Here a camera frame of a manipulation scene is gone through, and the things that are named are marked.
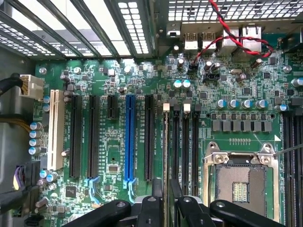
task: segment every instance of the green circuit board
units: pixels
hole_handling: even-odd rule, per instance
[[[258,152],[264,142],[273,145],[276,151],[283,147],[282,117],[275,107],[275,98],[281,98],[282,104],[288,104],[290,96],[298,96],[296,89],[293,93],[288,90],[291,87],[291,80],[302,76],[300,57],[302,53],[293,55],[282,55],[276,52],[272,55],[275,63],[272,64],[267,59],[261,66],[251,69],[250,62],[232,62],[231,58],[211,56],[204,57],[203,62],[219,62],[221,79],[217,82],[203,83],[201,72],[194,77],[187,75],[187,62],[184,70],[177,69],[178,57],[168,55],[163,60],[151,60],[134,62],[133,60],[90,60],[90,61],[48,61],[41,62],[36,66],[36,77],[43,78],[45,81],[44,94],[49,95],[51,89],[65,90],[60,76],[68,70],[69,77],[74,84],[74,92],[83,97],[82,102],[82,137],[81,137],[81,165],[80,177],[73,179],[69,177],[69,160],[64,159],[63,168],[56,170],[59,175],[58,180],[41,190],[41,197],[49,199],[49,206],[43,212],[46,227],[59,227],[75,217],[83,215],[98,207],[89,195],[89,187],[86,176],[88,171],[88,133],[89,133],[89,96],[100,96],[100,128],[99,128],[99,154],[98,154],[98,180],[94,198],[99,201],[99,206],[114,199],[133,201],[138,196],[151,195],[152,184],[144,180],[144,97],[153,94],[155,99],[155,120],[154,120],[154,178],[163,178],[163,104],[170,105],[182,104],[186,100],[192,106],[201,105],[201,114],[198,125],[198,172],[199,189],[198,197],[202,198],[202,162],[207,146],[214,141],[224,151],[232,152]],[[292,66],[292,72],[286,74],[283,71],[285,65]],[[80,74],[75,74],[73,70],[81,68]],[[125,73],[125,68],[130,67],[130,72]],[[39,69],[45,68],[46,74],[40,74]],[[105,75],[104,69],[114,70],[115,75]],[[232,69],[241,69],[250,79],[240,83],[236,82],[236,75],[232,75]],[[191,83],[188,89],[175,89],[176,80],[184,81],[188,79]],[[124,93],[119,92],[119,88],[125,89]],[[134,183],[133,194],[129,194],[127,189],[123,189],[124,177],[124,140],[125,140],[125,95],[136,95],[136,128],[135,128],[135,161],[134,161]],[[113,121],[107,118],[107,96],[118,96],[118,119]],[[268,105],[265,109],[258,109],[253,106],[249,110],[241,108],[230,109],[225,107],[218,109],[216,102],[220,99],[229,101],[237,99],[239,102],[251,100],[253,103],[259,100],[266,100]],[[45,121],[44,104],[35,102],[34,121]],[[219,121],[262,121],[270,122],[268,131],[214,131],[213,123]],[[182,124],[180,124],[180,140],[182,138]],[[172,124],[170,124],[169,156],[172,154]],[[189,141],[192,138],[192,119],[189,125]],[[71,106],[65,105],[64,123],[64,149],[70,147],[71,133]],[[42,136],[42,147],[47,149],[48,132],[44,130]],[[179,144],[179,156],[182,157],[182,143]],[[46,153],[40,153],[36,159],[46,157]],[[108,170],[109,165],[117,166],[115,173]],[[283,182],[283,161],[279,159],[279,172],[281,175],[279,182],[280,198],[280,218],[284,221],[284,182]],[[266,171],[265,200],[266,216],[274,218],[273,202],[273,181],[272,171]],[[211,200],[216,197],[215,179],[210,192]],[[58,208],[65,207],[64,212],[58,212]]]

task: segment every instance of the power connector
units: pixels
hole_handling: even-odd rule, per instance
[[[27,88],[27,92],[22,93],[20,90],[19,96],[33,98],[36,100],[43,99],[44,80],[30,74],[21,74],[20,78],[23,81],[24,87]]]

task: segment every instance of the blue pcie slot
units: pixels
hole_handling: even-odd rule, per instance
[[[124,182],[134,179],[136,95],[126,95]]]

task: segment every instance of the white pci slot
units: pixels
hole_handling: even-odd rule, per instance
[[[47,169],[57,170],[63,167],[64,143],[64,111],[63,91],[51,90],[49,130],[48,130],[48,151]]]

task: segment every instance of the white connector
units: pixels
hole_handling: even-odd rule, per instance
[[[63,91],[51,90],[50,96],[47,169],[57,170],[63,167],[65,103]]]
[[[33,98],[36,100],[42,100],[43,99],[43,86],[44,86],[44,80],[34,77],[30,74],[21,74],[20,78],[22,78],[23,83],[27,83],[27,93],[21,93],[21,90],[19,91],[19,96],[27,97],[27,98]]]

